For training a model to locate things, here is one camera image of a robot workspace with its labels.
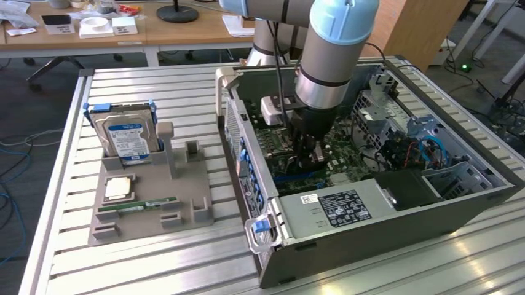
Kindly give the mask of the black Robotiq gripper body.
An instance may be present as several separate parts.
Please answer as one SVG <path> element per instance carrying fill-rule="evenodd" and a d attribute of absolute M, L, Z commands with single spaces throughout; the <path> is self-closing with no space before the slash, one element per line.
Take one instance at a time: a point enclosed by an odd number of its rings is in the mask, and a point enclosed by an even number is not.
<path fill-rule="evenodd" d="M 292 124 L 295 132 L 303 136 L 324 140 L 333 128 L 337 109 L 301 108 L 293 111 Z"/>

